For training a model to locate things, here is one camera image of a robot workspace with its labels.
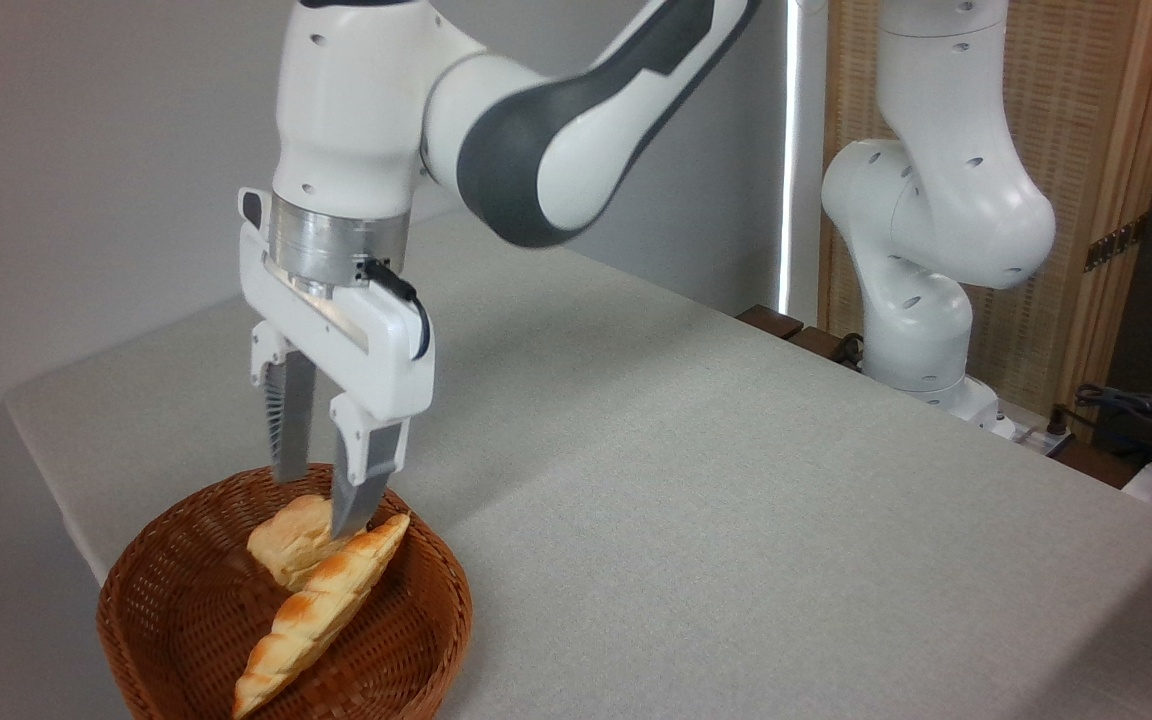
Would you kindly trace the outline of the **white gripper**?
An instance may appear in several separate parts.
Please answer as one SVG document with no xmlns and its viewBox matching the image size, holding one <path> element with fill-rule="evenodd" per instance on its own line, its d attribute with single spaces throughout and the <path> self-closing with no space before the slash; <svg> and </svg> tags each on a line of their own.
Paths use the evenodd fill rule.
<svg viewBox="0 0 1152 720">
<path fill-rule="evenodd" d="M 251 331 L 250 379 L 264 397 L 271 477 L 285 484 L 306 475 L 317 366 L 346 392 L 329 401 L 332 537 L 353 537 L 404 467 L 408 416 L 433 401 L 435 347 L 419 354 L 419 310 L 378 282 L 314 293 L 280 268 L 268 191 L 242 188 L 238 209 L 238 282 L 265 320 Z"/>
</svg>

